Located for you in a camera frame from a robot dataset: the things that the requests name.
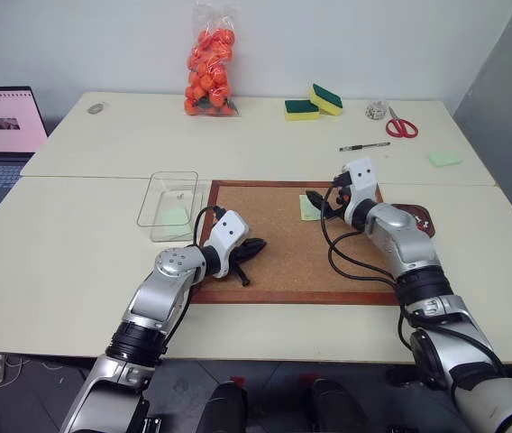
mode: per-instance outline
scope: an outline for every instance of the red scissors handle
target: red scissors handle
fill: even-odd
[[[418,128],[408,120],[390,119],[386,123],[386,132],[397,138],[415,138],[418,135]]]

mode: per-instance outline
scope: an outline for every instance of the bag of orange balls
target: bag of orange balls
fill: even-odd
[[[236,39],[231,14],[218,12],[210,5],[197,5],[195,21],[200,25],[187,59],[184,110],[189,115],[238,115],[230,99],[232,90],[226,68]]]

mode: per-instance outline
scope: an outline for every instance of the robotic arm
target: robotic arm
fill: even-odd
[[[186,313],[190,288],[206,275],[224,277],[230,253],[248,231],[240,215],[230,210],[219,218],[204,246],[170,248],[156,257],[112,342],[72,403],[61,433],[158,431],[159,424],[146,419],[150,404],[142,393]]]
[[[423,382],[449,392],[474,431],[512,433],[512,379],[453,293],[428,235],[407,212],[376,202],[376,172],[369,158],[345,165],[334,185],[344,221],[388,258],[398,302],[415,329],[410,348]]]

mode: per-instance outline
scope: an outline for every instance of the green sticky note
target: green sticky note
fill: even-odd
[[[192,233],[186,210],[183,207],[174,207],[162,212],[160,224],[166,236],[180,237]]]
[[[461,159],[453,151],[437,151],[428,153],[428,159],[435,167],[460,164]]]
[[[300,219],[302,221],[318,221],[320,209],[316,209],[307,196],[300,196]]]

